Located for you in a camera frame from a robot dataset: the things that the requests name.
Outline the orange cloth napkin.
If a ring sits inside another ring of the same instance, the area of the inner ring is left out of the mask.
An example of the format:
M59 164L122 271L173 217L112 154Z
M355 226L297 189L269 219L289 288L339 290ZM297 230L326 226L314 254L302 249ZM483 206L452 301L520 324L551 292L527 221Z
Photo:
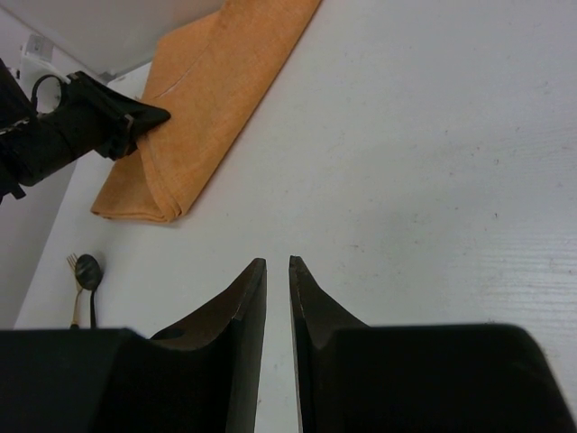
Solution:
M184 216L249 121L317 1L226 1L157 44L142 102L169 121L116 162L91 208L110 219Z

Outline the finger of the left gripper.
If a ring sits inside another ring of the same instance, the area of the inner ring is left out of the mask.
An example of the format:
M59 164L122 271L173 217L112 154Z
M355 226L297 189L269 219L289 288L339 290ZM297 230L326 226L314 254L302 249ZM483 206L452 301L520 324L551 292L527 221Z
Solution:
M136 140L171 118L169 111L139 101L124 102L124 111L124 117L127 120L126 137L128 140Z

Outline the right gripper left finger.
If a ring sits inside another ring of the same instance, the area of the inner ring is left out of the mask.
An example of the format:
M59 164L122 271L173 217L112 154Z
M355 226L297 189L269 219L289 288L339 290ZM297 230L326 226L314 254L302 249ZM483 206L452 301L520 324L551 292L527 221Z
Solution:
M154 336L128 328L5 331L4 432L251 432L266 262Z

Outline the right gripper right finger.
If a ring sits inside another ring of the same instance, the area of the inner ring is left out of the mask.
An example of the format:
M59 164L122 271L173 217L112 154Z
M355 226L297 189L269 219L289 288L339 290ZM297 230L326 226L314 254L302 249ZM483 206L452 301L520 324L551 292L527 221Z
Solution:
M371 327L288 268L303 432L573 432L536 341L510 324Z

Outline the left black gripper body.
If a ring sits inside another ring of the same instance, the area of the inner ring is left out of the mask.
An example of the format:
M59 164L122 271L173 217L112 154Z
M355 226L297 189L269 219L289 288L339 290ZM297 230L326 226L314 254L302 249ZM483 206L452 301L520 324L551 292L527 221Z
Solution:
M33 186L95 151L113 161L134 150L135 101L89 77L69 75L63 102L13 129L13 176Z

